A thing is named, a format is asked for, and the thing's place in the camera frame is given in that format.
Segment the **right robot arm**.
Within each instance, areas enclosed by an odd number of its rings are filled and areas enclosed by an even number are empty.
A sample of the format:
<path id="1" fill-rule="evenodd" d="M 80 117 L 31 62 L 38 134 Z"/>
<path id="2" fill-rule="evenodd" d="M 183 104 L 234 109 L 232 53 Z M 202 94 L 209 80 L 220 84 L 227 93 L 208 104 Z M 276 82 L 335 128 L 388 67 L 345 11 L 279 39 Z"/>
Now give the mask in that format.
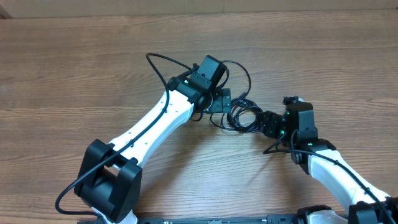
<path id="1" fill-rule="evenodd" d="M 257 116 L 259 131 L 275 139 L 264 153 L 285 146 L 294 164 L 326 187 L 346 211 L 342 217 L 326 205 L 305 207 L 293 223 L 397 223 L 397 198 L 361 177 L 330 141 L 318 137 L 312 104 L 297 96 L 285 97 L 283 104 L 283 114 L 265 111 Z"/>

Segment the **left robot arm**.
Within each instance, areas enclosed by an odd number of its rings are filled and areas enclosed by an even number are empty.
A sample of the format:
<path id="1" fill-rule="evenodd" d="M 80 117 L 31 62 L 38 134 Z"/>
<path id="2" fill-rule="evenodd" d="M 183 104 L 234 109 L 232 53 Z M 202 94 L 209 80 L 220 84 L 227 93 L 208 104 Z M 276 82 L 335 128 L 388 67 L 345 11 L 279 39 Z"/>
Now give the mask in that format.
<path id="1" fill-rule="evenodd" d="M 200 65 L 166 82 L 158 103 L 133 127 L 108 143 L 94 140 L 85 151 L 74 193 L 93 209 L 97 223 L 135 221 L 142 170 L 154 151 L 194 114 L 230 110 L 227 66 L 207 55 Z"/>

